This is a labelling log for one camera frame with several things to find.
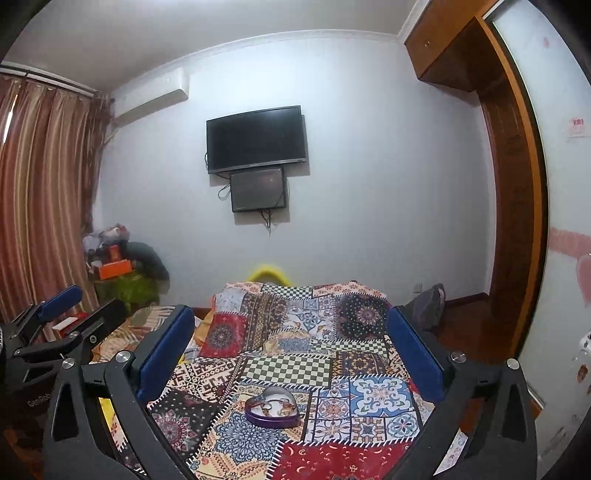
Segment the purple heart-shaped jewelry box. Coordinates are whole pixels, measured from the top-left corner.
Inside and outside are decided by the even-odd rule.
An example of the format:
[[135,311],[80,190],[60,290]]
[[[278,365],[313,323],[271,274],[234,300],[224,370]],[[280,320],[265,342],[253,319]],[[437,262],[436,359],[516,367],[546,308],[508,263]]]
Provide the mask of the purple heart-shaped jewelry box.
[[300,410],[290,391],[267,387],[245,402],[245,418],[258,427],[288,429],[300,423]]

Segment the red box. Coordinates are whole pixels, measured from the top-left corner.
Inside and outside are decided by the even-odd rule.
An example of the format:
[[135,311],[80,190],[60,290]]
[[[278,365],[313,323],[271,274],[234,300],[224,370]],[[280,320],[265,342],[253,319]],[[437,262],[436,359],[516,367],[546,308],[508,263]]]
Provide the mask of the red box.
[[79,312],[73,316],[69,316],[59,321],[52,326],[52,331],[60,338],[69,335],[74,329],[81,325],[83,321],[88,317],[86,312]]

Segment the striped patterned blanket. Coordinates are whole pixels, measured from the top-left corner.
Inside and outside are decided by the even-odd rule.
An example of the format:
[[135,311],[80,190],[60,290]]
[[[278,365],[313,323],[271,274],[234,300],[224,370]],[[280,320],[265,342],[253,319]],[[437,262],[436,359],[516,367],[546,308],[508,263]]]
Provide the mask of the striped patterned blanket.
[[149,306],[137,310],[92,349],[91,362],[108,362],[121,350],[134,351],[147,334],[165,322],[173,310],[173,306]]

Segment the orange box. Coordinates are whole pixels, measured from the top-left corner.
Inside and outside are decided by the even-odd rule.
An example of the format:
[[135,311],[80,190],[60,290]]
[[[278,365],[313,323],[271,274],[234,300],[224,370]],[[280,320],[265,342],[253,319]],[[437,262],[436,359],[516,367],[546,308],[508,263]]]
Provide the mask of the orange box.
[[99,267],[98,274],[101,280],[109,280],[130,273],[133,270],[130,260],[119,260],[106,263]]

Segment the white sliding wardrobe door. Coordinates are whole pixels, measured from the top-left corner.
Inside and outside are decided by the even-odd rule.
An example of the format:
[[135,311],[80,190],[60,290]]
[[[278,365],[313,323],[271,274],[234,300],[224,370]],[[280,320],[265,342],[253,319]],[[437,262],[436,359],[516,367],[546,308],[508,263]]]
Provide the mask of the white sliding wardrobe door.
[[573,440],[590,408],[590,84],[550,20],[508,1],[489,21],[523,80],[548,184],[548,249],[533,323],[519,361],[542,402],[538,473]]

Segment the colourful patchwork bedspread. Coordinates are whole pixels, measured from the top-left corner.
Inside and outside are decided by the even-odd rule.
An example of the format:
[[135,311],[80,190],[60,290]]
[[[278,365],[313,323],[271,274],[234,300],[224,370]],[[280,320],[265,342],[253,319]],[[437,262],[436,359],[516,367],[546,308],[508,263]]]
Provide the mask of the colourful patchwork bedspread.
[[[356,281],[229,283],[147,410],[198,479],[381,479],[435,408],[387,333],[390,310]],[[267,387],[294,395],[297,426],[246,420]]]

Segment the grey backpack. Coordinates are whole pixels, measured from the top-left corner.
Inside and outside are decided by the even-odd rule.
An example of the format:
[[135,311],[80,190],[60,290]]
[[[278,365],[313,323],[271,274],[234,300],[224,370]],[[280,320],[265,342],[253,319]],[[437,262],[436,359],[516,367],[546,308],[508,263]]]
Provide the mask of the grey backpack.
[[433,331],[438,328],[446,305],[446,291],[439,283],[419,294],[406,305],[409,318],[422,330]]

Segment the striped brown curtain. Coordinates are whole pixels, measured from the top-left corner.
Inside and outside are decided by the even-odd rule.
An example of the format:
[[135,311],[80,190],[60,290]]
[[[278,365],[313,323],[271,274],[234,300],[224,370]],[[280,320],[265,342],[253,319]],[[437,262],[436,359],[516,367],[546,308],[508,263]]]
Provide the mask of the striped brown curtain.
[[82,309],[97,307],[82,238],[109,122],[105,96],[2,76],[2,319],[70,285],[82,289]]

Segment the yellow round object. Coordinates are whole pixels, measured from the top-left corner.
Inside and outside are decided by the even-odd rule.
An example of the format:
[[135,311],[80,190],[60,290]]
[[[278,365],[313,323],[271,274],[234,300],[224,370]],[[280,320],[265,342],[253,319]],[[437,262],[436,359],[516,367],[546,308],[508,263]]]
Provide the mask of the yellow round object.
[[274,285],[287,287],[294,285],[294,283],[291,282],[290,278],[287,277],[287,274],[284,273],[283,270],[270,264],[260,264],[257,266],[256,269],[249,274],[247,281],[273,283]]

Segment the brown wooden door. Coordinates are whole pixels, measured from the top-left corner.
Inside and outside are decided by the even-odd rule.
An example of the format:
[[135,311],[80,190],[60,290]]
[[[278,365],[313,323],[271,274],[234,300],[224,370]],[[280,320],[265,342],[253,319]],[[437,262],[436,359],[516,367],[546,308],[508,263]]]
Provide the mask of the brown wooden door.
[[548,238],[546,165],[530,97],[496,27],[476,19],[498,77],[478,91],[489,133],[496,186],[496,249],[491,308],[520,355],[538,303]]

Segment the wooden overhead cabinet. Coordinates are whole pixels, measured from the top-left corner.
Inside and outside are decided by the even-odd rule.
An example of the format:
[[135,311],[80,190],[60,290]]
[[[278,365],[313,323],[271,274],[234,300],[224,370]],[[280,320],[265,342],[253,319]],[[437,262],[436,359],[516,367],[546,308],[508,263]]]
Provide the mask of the wooden overhead cabinet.
[[405,42],[419,80],[472,92],[501,75],[499,57],[480,23],[488,5],[430,2]]

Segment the white wall air conditioner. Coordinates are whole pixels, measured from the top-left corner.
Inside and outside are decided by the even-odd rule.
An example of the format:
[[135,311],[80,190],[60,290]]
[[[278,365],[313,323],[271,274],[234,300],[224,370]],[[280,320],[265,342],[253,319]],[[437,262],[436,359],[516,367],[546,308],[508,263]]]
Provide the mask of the white wall air conditioner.
[[184,102],[189,97],[189,78],[182,68],[140,82],[137,86],[117,94],[114,123],[126,126],[160,110]]

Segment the small black wall monitor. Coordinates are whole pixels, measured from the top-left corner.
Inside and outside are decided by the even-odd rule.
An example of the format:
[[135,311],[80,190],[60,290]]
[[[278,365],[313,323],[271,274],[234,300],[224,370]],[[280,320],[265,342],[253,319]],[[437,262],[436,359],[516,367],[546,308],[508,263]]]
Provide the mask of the small black wall monitor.
[[287,182],[281,167],[233,172],[229,176],[233,213],[287,207]]

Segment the large black wall television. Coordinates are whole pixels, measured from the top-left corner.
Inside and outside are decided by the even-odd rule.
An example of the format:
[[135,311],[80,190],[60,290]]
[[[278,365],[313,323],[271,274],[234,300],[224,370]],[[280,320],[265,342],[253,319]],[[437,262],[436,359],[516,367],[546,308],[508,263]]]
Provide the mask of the large black wall television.
[[243,112],[206,122],[209,174],[307,160],[300,105]]

